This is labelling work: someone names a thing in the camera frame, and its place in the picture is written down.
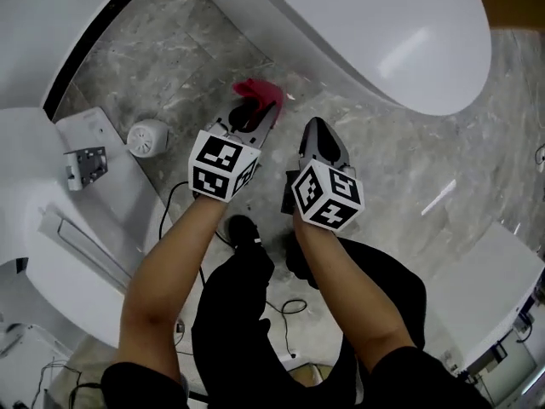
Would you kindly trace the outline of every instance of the black shoe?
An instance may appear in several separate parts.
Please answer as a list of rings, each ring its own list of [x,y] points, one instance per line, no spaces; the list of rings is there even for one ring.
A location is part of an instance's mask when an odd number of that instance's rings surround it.
[[[235,215],[227,220],[227,234],[235,249],[240,245],[261,244],[257,226],[244,215]]]

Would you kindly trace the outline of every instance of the gray marble floor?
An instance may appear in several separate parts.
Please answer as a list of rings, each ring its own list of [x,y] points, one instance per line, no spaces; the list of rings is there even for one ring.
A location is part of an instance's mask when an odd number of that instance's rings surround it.
[[[186,179],[198,131],[233,97],[234,81],[265,78],[282,87],[288,95],[284,112],[263,147],[254,181],[233,200],[229,215],[251,216],[277,263],[269,299],[309,302],[307,311],[289,318],[290,346],[333,363],[340,331],[319,293],[285,269],[280,242],[291,225],[279,212],[284,172],[295,162],[311,117],[334,126],[364,183],[367,208],[344,236],[386,251],[424,280],[455,264],[495,220],[516,230],[531,249],[542,243],[545,176],[537,173],[534,154],[545,143],[545,40],[534,32],[504,31],[493,32],[492,43],[482,94],[457,115],[437,118],[372,96],[350,101],[332,95],[271,62],[210,0],[134,0],[93,47],[56,117],[102,107],[122,137],[143,118],[168,124],[168,152],[140,161],[166,201],[169,190]],[[423,216],[454,180],[456,188]],[[177,191],[173,219],[191,200],[187,190]],[[210,274],[229,256],[215,240],[204,272]],[[197,282],[182,313],[188,325],[200,290]],[[266,314],[273,322],[272,343],[285,353],[283,321],[273,311]],[[190,347],[187,338],[181,346]],[[193,368],[191,359],[181,359]],[[190,379],[198,384],[196,372]]]

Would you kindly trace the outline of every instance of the red cloth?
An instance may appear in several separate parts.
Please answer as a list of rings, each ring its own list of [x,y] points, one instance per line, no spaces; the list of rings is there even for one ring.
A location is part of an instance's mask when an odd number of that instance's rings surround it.
[[[249,78],[245,82],[234,84],[232,88],[242,97],[253,98],[259,101],[259,108],[254,112],[254,116],[276,101],[278,110],[272,126],[276,124],[276,120],[278,119],[282,106],[284,105],[284,92],[278,86],[271,84],[266,80],[255,80],[253,78]]]

